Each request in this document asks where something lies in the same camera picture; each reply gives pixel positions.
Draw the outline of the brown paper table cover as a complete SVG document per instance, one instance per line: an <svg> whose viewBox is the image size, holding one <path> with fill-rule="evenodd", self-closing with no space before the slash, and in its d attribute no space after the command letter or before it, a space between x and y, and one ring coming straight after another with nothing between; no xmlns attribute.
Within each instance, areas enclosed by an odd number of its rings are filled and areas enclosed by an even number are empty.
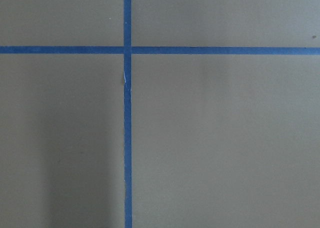
<svg viewBox="0 0 320 228"><path fill-rule="evenodd" d="M131 0L134 46L318 47L320 0ZM124 57L2 54L0 225L122 228ZM317 55L134 54L135 228L317 228Z"/></svg>

